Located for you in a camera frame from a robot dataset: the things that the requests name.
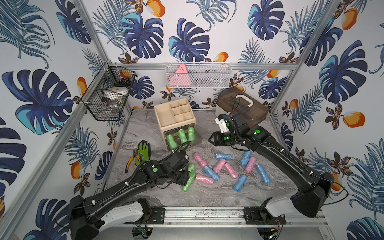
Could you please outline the green bag roll two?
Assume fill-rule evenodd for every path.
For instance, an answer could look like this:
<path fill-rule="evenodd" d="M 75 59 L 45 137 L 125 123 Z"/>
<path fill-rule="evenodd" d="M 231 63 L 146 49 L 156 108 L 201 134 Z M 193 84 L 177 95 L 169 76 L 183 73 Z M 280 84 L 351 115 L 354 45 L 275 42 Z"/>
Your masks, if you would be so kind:
<path fill-rule="evenodd" d="M 196 173 L 195 173 L 195 171 L 191 171 L 190 172 L 190 177 L 189 177 L 189 179 L 187 181 L 187 184 L 182 187 L 182 190 L 184 192 L 187 192 L 190 189 L 190 187 L 193 184 L 193 182 L 195 181 L 195 179 L 196 179 Z"/>

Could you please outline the green bag roll one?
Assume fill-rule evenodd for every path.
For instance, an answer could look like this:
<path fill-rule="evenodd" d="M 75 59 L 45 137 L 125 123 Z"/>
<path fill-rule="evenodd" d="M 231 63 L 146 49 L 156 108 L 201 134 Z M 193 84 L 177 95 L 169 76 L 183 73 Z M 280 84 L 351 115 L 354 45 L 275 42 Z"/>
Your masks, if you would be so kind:
<path fill-rule="evenodd" d="M 190 172 L 190 174 L 194 174 L 195 169 L 196 169 L 196 167 L 194 164 L 189 164 L 188 171 Z"/>

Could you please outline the green bag roll three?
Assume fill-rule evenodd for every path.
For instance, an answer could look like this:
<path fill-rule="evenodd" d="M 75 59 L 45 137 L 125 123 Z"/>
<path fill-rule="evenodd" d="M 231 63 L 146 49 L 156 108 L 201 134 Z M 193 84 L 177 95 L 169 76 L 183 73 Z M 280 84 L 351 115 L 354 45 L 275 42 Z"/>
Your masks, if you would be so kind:
<path fill-rule="evenodd" d="M 174 150 L 178 147 L 178 144 L 175 142 L 173 135 L 171 134 L 167 135 L 167 141 L 171 150 Z"/>

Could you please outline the green bag roll five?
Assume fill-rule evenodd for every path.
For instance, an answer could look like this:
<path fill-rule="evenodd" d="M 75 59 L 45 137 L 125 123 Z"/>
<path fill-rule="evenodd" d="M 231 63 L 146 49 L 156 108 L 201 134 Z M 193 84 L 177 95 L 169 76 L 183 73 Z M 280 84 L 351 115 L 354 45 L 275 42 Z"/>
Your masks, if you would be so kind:
<path fill-rule="evenodd" d="M 184 144 L 188 141 L 185 131 L 183 129 L 178 130 L 178 136 L 181 141 L 181 144 Z"/>

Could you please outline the green bag roll four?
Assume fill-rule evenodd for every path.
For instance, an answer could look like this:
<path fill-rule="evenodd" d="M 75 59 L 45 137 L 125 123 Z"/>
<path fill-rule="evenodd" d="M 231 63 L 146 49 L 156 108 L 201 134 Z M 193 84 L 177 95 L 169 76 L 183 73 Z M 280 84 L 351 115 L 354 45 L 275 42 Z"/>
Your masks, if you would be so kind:
<path fill-rule="evenodd" d="M 192 126 L 188 127 L 188 140 L 193 142 L 196 139 L 195 137 L 195 128 Z"/>

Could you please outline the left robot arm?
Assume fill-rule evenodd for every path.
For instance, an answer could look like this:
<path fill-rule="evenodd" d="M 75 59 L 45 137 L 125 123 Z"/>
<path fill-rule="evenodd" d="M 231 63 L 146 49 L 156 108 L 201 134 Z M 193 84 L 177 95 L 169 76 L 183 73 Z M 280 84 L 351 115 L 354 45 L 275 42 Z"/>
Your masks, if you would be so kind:
<path fill-rule="evenodd" d="M 75 196 L 69 204 L 69 226 L 73 240 L 91 240 L 101 228 L 102 216 L 129 198 L 164 183 L 185 185 L 189 157 L 176 151 L 160 161 L 141 162 L 134 173 L 116 186 L 87 198 Z"/>

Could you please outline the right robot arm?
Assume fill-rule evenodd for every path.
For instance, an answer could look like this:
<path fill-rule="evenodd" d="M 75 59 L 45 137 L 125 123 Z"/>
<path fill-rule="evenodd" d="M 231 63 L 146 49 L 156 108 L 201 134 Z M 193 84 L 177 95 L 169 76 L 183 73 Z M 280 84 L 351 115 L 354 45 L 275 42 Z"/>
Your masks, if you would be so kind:
<path fill-rule="evenodd" d="M 259 125 L 250 127 L 241 114 L 220 114 L 215 119 L 220 131 L 212 133 L 209 142 L 216 147 L 242 145 L 265 157 L 296 185 L 297 191 L 278 199 L 269 198 L 262 207 L 278 217 L 301 213 L 314 218 L 329 197 L 334 183 L 330 173 L 319 173 L 299 160 Z"/>

